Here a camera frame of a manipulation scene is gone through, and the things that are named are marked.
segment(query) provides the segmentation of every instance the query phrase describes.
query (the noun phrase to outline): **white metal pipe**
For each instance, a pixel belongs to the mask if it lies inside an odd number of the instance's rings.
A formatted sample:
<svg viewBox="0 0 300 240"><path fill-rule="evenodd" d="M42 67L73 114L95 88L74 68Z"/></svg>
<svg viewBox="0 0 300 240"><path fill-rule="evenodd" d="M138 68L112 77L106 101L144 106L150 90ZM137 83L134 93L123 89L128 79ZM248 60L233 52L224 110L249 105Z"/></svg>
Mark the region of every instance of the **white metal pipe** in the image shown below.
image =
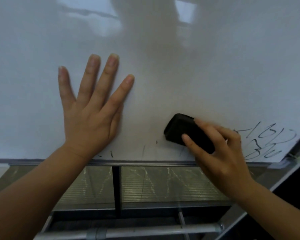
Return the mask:
<svg viewBox="0 0 300 240"><path fill-rule="evenodd" d="M38 233L33 240L82 240L87 239L87 230Z"/></svg>
<svg viewBox="0 0 300 240"><path fill-rule="evenodd" d="M220 232L221 227L217 223L213 224L195 224L186 226L146 226L146 227L128 227L108 229L106 238L123 238L123 237L143 237L172 235L185 233L207 233Z"/></svg>
<svg viewBox="0 0 300 240"><path fill-rule="evenodd" d="M187 233L220 232L221 226L213 224L174 225L174 226L145 226L109 228L106 230L106 238L143 237ZM85 231L60 231L45 232L36 235L34 240L82 240L87 238Z"/></svg>

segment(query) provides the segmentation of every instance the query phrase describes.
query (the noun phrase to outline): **hand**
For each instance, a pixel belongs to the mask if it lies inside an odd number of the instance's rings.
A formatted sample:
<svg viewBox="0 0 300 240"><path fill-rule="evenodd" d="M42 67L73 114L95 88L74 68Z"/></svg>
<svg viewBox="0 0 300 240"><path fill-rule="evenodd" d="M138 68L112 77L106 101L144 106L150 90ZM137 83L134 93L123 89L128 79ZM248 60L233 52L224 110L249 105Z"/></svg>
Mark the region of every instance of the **hand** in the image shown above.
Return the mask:
<svg viewBox="0 0 300 240"><path fill-rule="evenodd" d="M216 149L213 154L209 154L188 135L183 134L182 139L194 154L198 166L222 193L235 201L244 201L253 193L256 182L252 179L244 160L240 135L222 126L199 119L194 121L210 138Z"/></svg>
<svg viewBox="0 0 300 240"><path fill-rule="evenodd" d="M72 92L67 69L59 67L65 132L63 146L84 159L90 160L102 151L117 133L123 102L134 82L134 76L128 75L107 101L118 64L118 55L111 54L95 87L100 57L92 54L77 99Z"/></svg>

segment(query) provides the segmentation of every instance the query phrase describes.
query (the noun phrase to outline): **person's left arm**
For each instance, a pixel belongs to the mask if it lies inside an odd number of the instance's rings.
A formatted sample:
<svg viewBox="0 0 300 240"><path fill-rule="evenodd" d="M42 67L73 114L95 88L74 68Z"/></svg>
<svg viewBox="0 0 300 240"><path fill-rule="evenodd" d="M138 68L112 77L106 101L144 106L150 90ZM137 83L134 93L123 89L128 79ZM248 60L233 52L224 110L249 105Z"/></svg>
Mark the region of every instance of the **person's left arm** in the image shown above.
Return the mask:
<svg viewBox="0 0 300 240"><path fill-rule="evenodd" d="M118 58L115 54L109 56L95 87L100 57L91 55L77 98L67 69L59 68L65 143L0 192L0 239L33 239L86 164L115 137L124 99L134 81L133 75L128 75L107 100Z"/></svg>

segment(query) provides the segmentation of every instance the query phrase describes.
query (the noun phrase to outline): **whiteboard eraser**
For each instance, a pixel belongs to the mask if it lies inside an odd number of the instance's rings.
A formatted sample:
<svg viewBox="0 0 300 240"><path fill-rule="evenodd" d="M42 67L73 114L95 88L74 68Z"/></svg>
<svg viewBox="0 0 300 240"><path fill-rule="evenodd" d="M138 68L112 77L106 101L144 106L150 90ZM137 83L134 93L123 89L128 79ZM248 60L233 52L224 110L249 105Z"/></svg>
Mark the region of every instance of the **whiteboard eraser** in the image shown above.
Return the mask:
<svg viewBox="0 0 300 240"><path fill-rule="evenodd" d="M196 125L193 119L193 117L185 114L175 114L164 129L164 137L167 141L185 146L181 136L182 134L187 134L198 146L207 153L212 154L215 151L212 141L203 130Z"/></svg>

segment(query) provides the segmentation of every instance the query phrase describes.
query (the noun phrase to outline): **black vertical post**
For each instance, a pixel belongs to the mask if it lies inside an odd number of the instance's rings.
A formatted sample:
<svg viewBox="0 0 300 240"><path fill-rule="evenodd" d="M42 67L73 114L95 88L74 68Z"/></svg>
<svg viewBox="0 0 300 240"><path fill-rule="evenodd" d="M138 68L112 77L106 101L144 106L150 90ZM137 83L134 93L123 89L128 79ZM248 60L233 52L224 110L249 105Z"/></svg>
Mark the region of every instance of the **black vertical post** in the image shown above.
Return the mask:
<svg viewBox="0 0 300 240"><path fill-rule="evenodd" d="M112 166L114 206L116 218L121 217L121 166Z"/></svg>

